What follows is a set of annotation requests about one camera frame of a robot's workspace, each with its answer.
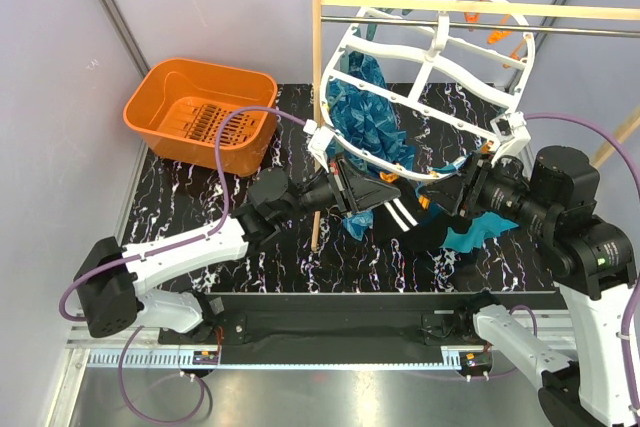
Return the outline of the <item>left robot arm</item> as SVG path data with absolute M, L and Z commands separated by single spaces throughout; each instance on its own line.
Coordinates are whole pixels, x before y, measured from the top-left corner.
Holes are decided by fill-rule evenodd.
M 338 157 L 306 183 L 294 183 L 281 168 L 262 171 L 244 204 L 216 225 L 160 241 L 121 246 L 113 237 L 97 241 L 74 284 L 93 338 L 131 326 L 164 328 L 196 343 L 215 333 L 216 314 L 195 291 L 169 292 L 161 284 L 213 264 L 243 259 L 276 245 L 292 217 L 336 208 L 356 214 L 399 198 L 394 184 L 374 178 Z

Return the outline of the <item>white round clip hanger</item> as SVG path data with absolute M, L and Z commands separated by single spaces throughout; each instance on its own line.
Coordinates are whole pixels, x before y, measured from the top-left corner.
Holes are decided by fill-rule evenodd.
M 454 13 L 451 16 L 451 19 L 454 22 L 461 22 L 466 18 L 467 17 L 462 13 Z M 487 24 L 498 24 L 498 23 L 500 23 L 502 21 L 503 17 L 501 15 L 479 14 L 479 15 L 471 15 L 468 18 L 471 21 L 474 21 L 474 22 L 476 21 L 476 22 L 479 22 L 479 23 L 483 24 L 484 28 L 481 29 L 481 30 L 458 29 L 455 32 L 458 37 L 460 37 L 460 38 L 462 38 L 462 39 L 464 39 L 464 40 L 466 40 L 466 41 L 468 41 L 470 43 L 480 45 L 480 46 L 482 46 L 484 48 L 495 50 L 495 51 L 497 51 L 497 52 L 499 52 L 499 53 L 501 53 L 503 55 L 511 56 L 511 57 L 516 58 L 516 59 L 519 59 L 519 58 L 521 58 L 521 57 L 523 57 L 525 55 L 526 46 L 522 42 L 522 38 L 521 38 L 520 33 L 511 32 L 511 31 L 506 31 L 504 33 L 500 33 L 498 31 L 489 31 L 489 30 L 487 30 L 487 28 L 486 28 Z M 421 32 L 419 32 L 419 31 L 417 31 L 415 29 L 412 29 L 410 27 L 403 27 L 403 26 L 394 26 L 394 25 L 386 25 L 386 24 L 374 25 L 374 24 L 371 24 L 371 23 L 365 23 L 365 24 L 363 24 L 361 27 L 359 27 L 357 29 L 356 34 L 357 34 L 357 36 L 359 36 L 361 38 L 365 38 L 367 40 L 372 40 L 372 41 L 374 41 L 376 43 L 392 44 L 392 45 L 406 45 L 406 46 L 417 47 L 417 48 L 421 48 L 421 49 L 428 48 L 430 43 L 431 43 L 430 38 L 425 36 L 425 35 L 423 35 Z M 462 49 L 457 45 L 448 45 L 446 48 L 448 48 L 448 47 L 457 47 L 459 49 Z M 480 56 L 480 55 L 478 55 L 478 54 L 476 54 L 474 52 L 470 52 L 470 51 L 468 51 L 466 49 L 462 49 L 462 50 L 464 50 L 464 51 L 466 51 L 468 53 Z M 341 59 L 343 57 L 346 57 L 347 61 L 348 61 L 348 56 L 353 51 L 355 51 L 355 50 L 347 51 L 341 57 Z M 494 61 L 492 59 L 485 58 L 483 56 L 480 56 L 480 57 L 482 57 L 482 58 L 484 58 L 486 60 Z M 379 58 L 379 57 L 378 58 L 377 57 L 373 57 L 373 58 L 375 58 L 376 60 L 381 60 L 381 59 L 393 60 L 393 59 Z M 417 71 L 417 75 L 418 75 L 420 67 L 419 67 L 418 64 L 416 64 L 416 65 L 418 67 L 418 71 Z M 513 68 L 512 66 L 510 66 L 508 64 L 500 64 L 500 65 L 506 65 L 506 66 L 514 69 L 515 72 L 516 72 L 517 81 L 519 80 L 520 73 L 519 73 L 518 70 L 516 70 L 515 68 Z M 435 73 L 440 73 L 440 74 L 443 74 L 446 77 L 448 77 L 444 73 L 441 73 L 441 72 L 438 72 L 438 71 L 433 71 L 431 73 L 431 75 L 429 77 L 429 80 L 427 81 L 425 87 L 427 86 L 428 82 L 430 81 L 432 75 L 435 74 Z M 410 89 L 409 93 L 406 94 L 406 95 L 396 94 L 393 91 L 389 90 L 388 88 L 386 88 L 386 89 L 391 91 L 393 94 L 395 94 L 397 96 L 407 96 L 407 95 L 410 94 L 410 92 L 412 90 L 412 85 L 411 85 L 411 89 Z M 500 88 L 500 87 L 497 87 L 497 86 L 491 86 L 491 87 L 498 88 L 498 89 L 500 89 L 502 91 L 508 91 L 511 88 L 511 87 L 509 87 L 507 89 L 504 89 L 504 88 Z M 422 103 L 422 104 L 425 104 L 425 103 L 421 102 L 420 96 L 418 98 L 419 102 Z M 498 115 L 498 116 L 500 116 L 502 114 L 503 110 L 499 106 L 496 106 L 496 107 L 500 108 L 500 110 L 501 110 L 500 114 Z M 439 110 L 439 109 L 437 109 L 435 107 L 431 107 L 431 108 L 433 108 L 433 109 L 435 109 L 437 111 L 443 112 L 443 111 L 441 111 L 441 110 Z M 491 130 L 492 128 L 491 128 L 491 125 L 489 125 L 489 127 L 482 128 L 482 129 Z M 485 141 L 484 141 L 484 139 L 482 139 L 482 140 L 484 142 L 484 144 L 483 144 L 484 149 L 493 158 L 493 153 L 491 153 L 491 152 L 489 152 L 487 150 L 487 147 L 485 145 Z

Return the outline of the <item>orange plastic basket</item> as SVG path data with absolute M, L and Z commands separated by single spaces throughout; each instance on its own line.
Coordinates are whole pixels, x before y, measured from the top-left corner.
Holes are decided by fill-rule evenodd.
M 270 75 L 197 60 L 173 58 L 156 64 L 123 111 L 127 126 L 157 156 L 215 169 L 215 142 L 225 172 L 256 173 L 276 129 L 274 115 L 235 116 L 242 107 L 272 108 L 278 85 Z

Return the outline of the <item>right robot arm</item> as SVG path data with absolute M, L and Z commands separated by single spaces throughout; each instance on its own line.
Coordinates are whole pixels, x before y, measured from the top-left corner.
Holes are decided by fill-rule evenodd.
M 420 188 L 447 214 L 495 213 L 528 230 L 568 309 L 577 351 L 554 351 L 491 294 L 454 312 L 457 337 L 501 351 L 536 389 L 554 426 L 636 426 L 639 395 L 629 369 L 637 352 L 625 309 L 637 285 L 630 239 L 595 215 L 600 174 L 581 151 L 548 146 L 529 179 L 520 160 L 472 154 L 461 168 Z

